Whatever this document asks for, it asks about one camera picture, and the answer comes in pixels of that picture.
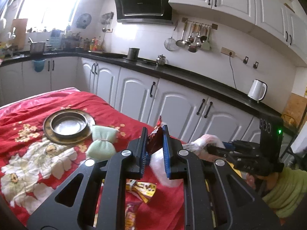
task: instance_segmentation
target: brown plate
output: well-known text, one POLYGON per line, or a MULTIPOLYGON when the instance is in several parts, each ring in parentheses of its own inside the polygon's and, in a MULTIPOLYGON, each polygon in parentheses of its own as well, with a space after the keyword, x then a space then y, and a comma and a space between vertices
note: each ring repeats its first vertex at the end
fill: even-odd
POLYGON ((88 138, 91 134, 92 134, 92 126, 95 124, 95 120, 94 118, 88 114, 85 111, 81 111, 78 109, 64 109, 64 110, 60 110, 57 111, 53 114, 51 114, 50 116, 48 116, 43 124, 43 131, 46 135, 46 137, 51 140, 54 143, 57 144, 77 144, 80 143, 82 141, 84 141, 86 138, 88 138), (66 112, 77 112, 80 113, 81 115, 83 115, 86 120, 87 120, 87 124, 89 127, 86 128, 86 130, 84 132, 82 132, 82 134, 80 136, 74 137, 74 138, 70 138, 70 139, 64 139, 64 138, 60 138, 58 136, 56 136, 51 128, 51 121, 54 117, 62 114, 62 113, 66 113, 66 112))

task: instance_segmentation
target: window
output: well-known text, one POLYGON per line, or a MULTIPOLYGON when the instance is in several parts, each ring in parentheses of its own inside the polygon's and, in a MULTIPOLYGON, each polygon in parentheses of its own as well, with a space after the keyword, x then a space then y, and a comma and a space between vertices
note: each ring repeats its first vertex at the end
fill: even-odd
POLYGON ((24 0, 18 18, 28 18, 27 29, 64 30, 73 20, 78 0, 24 0))

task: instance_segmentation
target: mint green bow-shaped sponge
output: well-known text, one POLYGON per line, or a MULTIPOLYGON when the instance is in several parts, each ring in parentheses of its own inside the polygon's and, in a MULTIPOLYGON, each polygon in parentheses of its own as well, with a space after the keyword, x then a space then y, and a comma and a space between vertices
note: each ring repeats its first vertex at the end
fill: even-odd
POLYGON ((93 125, 93 142, 88 147, 86 155, 100 161, 109 160, 116 153, 113 143, 118 132, 119 130, 114 128, 93 125))

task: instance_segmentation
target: round fan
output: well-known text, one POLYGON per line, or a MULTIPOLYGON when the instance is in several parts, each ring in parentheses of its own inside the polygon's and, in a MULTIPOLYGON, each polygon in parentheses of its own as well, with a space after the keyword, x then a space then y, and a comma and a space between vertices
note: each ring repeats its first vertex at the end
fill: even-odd
POLYGON ((92 21, 90 14, 82 14, 77 20, 77 28, 85 29, 92 21))

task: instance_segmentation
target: kettle handle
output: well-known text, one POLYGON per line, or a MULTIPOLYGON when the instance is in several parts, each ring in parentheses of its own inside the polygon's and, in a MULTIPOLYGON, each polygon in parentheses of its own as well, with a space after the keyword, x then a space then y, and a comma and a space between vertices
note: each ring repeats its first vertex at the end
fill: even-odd
POLYGON ((262 81, 262 85, 265 88, 265 91, 264 91, 262 97, 259 99, 259 101, 264 99, 264 97, 265 97, 265 95, 267 94, 267 91, 268 91, 268 85, 266 83, 264 83, 263 81, 262 81))

